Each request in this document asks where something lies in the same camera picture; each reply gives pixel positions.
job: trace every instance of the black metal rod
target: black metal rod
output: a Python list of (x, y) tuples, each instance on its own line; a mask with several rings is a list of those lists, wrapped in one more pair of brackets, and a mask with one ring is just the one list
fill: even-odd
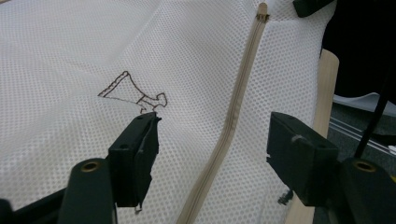
[(375, 107), (375, 112), (373, 114), (373, 117), (367, 126), (367, 129), (364, 131), (363, 137), (361, 138), (361, 141), (359, 142), (358, 147), (356, 148), (355, 151), (355, 158), (360, 158), (361, 155), (364, 152), (364, 149), (367, 146), (367, 143), (370, 140), (371, 135), (373, 134), (376, 125), (378, 124), (379, 120), (382, 117), (382, 114), (384, 113), (385, 107), (387, 106), (389, 95), (391, 88), (394, 86), (396, 83), (396, 57), (393, 59), (392, 64), (390, 65), (390, 68), (388, 70), (388, 73), (385, 77), (384, 84), (382, 86), (381, 94), (379, 96), (378, 103)]

